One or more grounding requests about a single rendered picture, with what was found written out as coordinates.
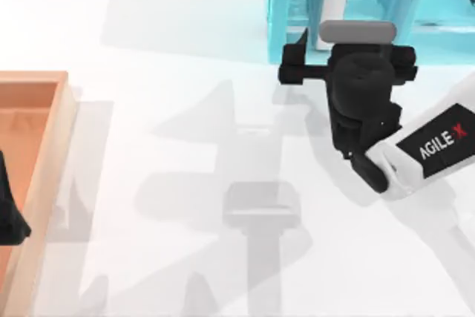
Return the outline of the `pale grey rounded box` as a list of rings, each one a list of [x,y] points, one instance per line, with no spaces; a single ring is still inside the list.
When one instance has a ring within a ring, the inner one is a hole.
[[[396,35],[396,26],[385,21],[326,20],[319,27],[320,39],[333,44],[390,44]]]

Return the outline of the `light blue rack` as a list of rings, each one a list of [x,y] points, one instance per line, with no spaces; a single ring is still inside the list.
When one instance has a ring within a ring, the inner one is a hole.
[[[307,58],[321,63],[330,45],[318,36],[323,0],[266,0],[268,58],[309,29]],[[416,50],[420,65],[475,65],[475,0],[347,0],[343,20],[392,22],[394,42]]]

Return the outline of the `salmon-coloured shallow box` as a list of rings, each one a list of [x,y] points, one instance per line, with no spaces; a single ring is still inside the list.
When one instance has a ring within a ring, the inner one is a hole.
[[[69,149],[76,100],[65,71],[0,71],[0,150],[19,211],[32,229],[0,246],[0,317],[27,317]]]

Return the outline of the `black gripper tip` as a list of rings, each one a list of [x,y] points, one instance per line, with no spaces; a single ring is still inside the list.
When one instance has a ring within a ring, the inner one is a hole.
[[[0,150],[0,246],[21,245],[31,232],[13,198],[4,154]]]

